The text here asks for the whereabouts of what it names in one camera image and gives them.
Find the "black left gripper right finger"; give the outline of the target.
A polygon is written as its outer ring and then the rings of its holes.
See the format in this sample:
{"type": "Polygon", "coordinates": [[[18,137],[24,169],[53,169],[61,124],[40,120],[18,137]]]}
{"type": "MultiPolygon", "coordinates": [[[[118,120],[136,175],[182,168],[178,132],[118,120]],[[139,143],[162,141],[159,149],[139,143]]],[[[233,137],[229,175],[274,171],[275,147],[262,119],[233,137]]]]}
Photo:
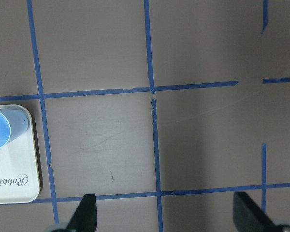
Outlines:
{"type": "Polygon", "coordinates": [[[243,191],[233,194],[233,222],[238,232],[288,232],[289,226],[276,225],[243,191]]]}

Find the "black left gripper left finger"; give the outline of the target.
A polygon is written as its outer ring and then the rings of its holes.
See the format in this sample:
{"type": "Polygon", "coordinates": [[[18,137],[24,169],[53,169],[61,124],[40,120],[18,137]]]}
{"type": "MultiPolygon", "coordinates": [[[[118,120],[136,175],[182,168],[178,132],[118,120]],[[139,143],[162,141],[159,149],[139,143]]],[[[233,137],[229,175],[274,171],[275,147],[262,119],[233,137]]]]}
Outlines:
{"type": "Polygon", "coordinates": [[[97,205],[95,194],[85,194],[71,217],[66,232],[95,232],[97,228],[97,205]]]}

